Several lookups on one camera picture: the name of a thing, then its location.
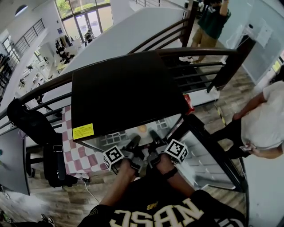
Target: cable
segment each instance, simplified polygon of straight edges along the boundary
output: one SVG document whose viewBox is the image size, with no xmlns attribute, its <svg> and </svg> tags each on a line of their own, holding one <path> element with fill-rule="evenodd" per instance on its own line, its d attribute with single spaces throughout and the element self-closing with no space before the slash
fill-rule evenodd
<svg viewBox="0 0 284 227">
<path fill-rule="evenodd" d="M 94 197 L 94 195 L 89 191 L 89 189 L 87 188 L 87 185 L 86 185 L 86 182 L 84 181 L 84 183 L 85 183 L 85 186 L 86 186 L 86 189 L 87 189 L 87 191 L 92 195 L 92 197 Z"/>
</svg>

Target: black pants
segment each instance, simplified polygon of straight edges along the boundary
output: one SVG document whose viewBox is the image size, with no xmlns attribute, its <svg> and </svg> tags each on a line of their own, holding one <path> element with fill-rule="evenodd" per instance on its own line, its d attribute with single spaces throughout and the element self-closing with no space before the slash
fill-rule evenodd
<svg viewBox="0 0 284 227">
<path fill-rule="evenodd" d="M 48 222 L 19 222 L 14 223 L 17 227 L 52 227 L 52 225 Z"/>
<path fill-rule="evenodd" d="M 230 159 L 240 157 L 247 157 L 250 155 L 248 152 L 243 152 L 240 147 L 244 146 L 241 140 L 241 119 L 232 121 L 225 128 L 212 134 L 216 141 L 229 139 L 234 142 L 234 145 L 226 152 Z"/>
</svg>

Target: black t-shirt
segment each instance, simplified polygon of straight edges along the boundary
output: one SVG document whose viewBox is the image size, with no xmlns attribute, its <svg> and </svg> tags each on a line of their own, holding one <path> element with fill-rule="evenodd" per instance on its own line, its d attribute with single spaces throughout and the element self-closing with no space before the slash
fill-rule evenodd
<svg viewBox="0 0 284 227">
<path fill-rule="evenodd" d="M 71 59 L 74 58 L 74 57 L 75 57 L 75 55 L 70 55 L 70 57 L 66 56 L 64 64 L 68 64 L 71 61 Z"/>
<path fill-rule="evenodd" d="M 144 177 L 130 184 L 115 207 L 92 209 L 79 227 L 243 227 L 244 223 L 243 214 L 203 190 L 186 198 L 165 180 Z"/>
<path fill-rule="evenodd" d="M 87 32 L 87 33 L 85 34 L 85 40 L 87 40 L 88 43 L 90 43 L 90 42 L 93 40 L 91 33 Z"/>
<path fill-rule="evenodd" d="M 64 47 L 59 47 L 59 48 L 57 49 L 56 53 L 59 54 L 59 55 L 62 55 L 62 54 L 60 53 L 60 52 L 62 52 L 62 51 L 63 51 L 62 54 L 64 54 L 64 53 L 65 53 L 65 48 L 64 48 Z"/>
</svg>

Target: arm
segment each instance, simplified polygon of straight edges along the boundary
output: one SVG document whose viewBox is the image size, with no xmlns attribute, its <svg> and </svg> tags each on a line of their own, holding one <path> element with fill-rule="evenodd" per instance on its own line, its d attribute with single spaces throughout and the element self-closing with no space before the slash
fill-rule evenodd
<svg viewBox="0 0 284 227">
<path fill-rule="evenodd" d="M 245 116 L 249 111 L 257 108 L 261 103 L 267 102 L 264 98 L 263 92 L 254 97 L 251 101 L 247 103 L 247 105 L 239 112 L 234 114 L 233 120 L 237 120 Z"/>
<path fill-rule="evenodd" d="M 223 0 L 223 3 L 222 3 L 221 8 L 220 8 L 220 15 L 221 16 L 227 16 L 228 4 L 229 4 L 229 0 Z"/>
<path fill-rule="evenodd" d="M 270 148 L 262 151 L 253 148 L 250 153 L 261 158 L 275 159 L 283 154 L 282 144 L 279 147 Z"/>
<path fill-rule="evenodd" d="M 100 202 L 100 205 L 114 206 L 121 199 L 134 176 L 135 170 L 131 168 L 129 161 L 124 159 L 114 183 Z"/>
<path fill-rule="evenodd" d="M 161 155 L 161 161 L 157 164 L 157 169 L 161 174 L 165 174 L 174 168 L 172 161 L 167 154 Z M 173 177 L 169 178 L 168 183 L 177 191 L 183 195 L 190 197 L 195 190 L 183 179 L 183 177 L 177 172 Z"/>
</svg>

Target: glass door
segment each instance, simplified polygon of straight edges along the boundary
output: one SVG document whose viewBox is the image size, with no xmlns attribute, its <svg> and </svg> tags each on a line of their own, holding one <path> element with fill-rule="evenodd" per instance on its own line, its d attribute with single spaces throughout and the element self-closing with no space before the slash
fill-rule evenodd
<svg viewBox="0 0 284 227">
<path fill-rule="evenodd" d="M 78 25 L 79 25 L 79 28 L 80 28 L 80 31 L 82 33 L 82 37 L 83 37 L 83 40 L 85 40 L 85 34 L 86 32 L 88 31 L 88 25 L 87 25 L 87 21 L 86 21 L 86 17 L 84 14 L 80 15 L 80 16 L 77 16 L 76 17 L 76 20 L 78 22 Z"/>
<path fill-rule="evenodd" d="M 89 25 L 94 34 L 94 37 L 99 36 L 101 34 L 101 29 L 99 27 L 99 20 L 97 17 L 97 12 L 96 11 L 89 12 L 87 15 L 88 15 L 88 19 L 90 22 Z"/>
</svg>

